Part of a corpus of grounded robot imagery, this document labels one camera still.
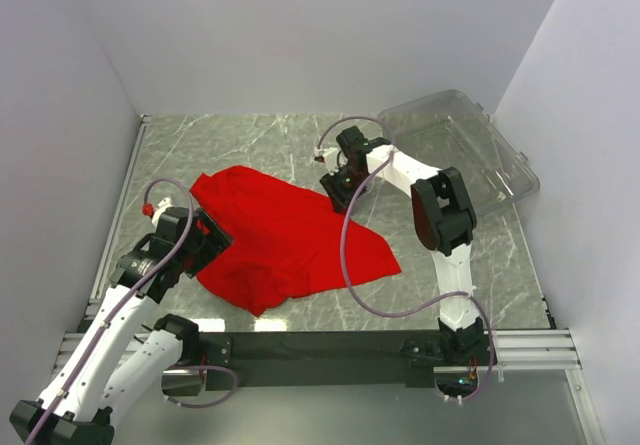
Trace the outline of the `red t shirt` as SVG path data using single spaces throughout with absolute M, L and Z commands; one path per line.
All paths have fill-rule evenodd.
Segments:
M 233 238 L 197 275 L 211 294 L 259 317 L 289 299 L 346 286 L 339 260 L 343 218 L 328 197 L 245 166 L 202 174 L 191 193 Z M 354 285 L 401 271 L 386 240 L 355 222 L 347 264 Z

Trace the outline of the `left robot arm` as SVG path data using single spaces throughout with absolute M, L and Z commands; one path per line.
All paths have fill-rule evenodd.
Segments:
M 199 327 L 177 315 L 158 319 L 132 355 L 125 351 L 166 292 L 206 268 L 232 238 L 203 209 L 162 206 L 152 223 L 154 232 L 118 260 L 99 311 L 66 364 L 36 400 L 21 400 L 11 412 L 24 443 L 109 444 L 165 370 L 202 371 Z

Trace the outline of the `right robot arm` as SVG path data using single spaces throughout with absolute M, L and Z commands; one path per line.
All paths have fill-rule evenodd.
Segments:
M 354 288 L 346 251 L 351 214 L 380 178 L 410 199 L 416 236 L 436 271 L 439 294 L 429 303 L 439 307 L 438 335 L 434 344 L 418 345 L 412 353 L 436 364 L 471 362 L 492 347 L 492 335 L 474 296 L 470 261 L 477 217 L 461 172 L 424 164 L 386 138 L 365 137 L 356 126 L 340 132 L 336 142 L 329 148 L 316 145 L 314 159 L 326 165 L 320 183 L 333 210 L 344 217 L 339 260 L 347 288 Z

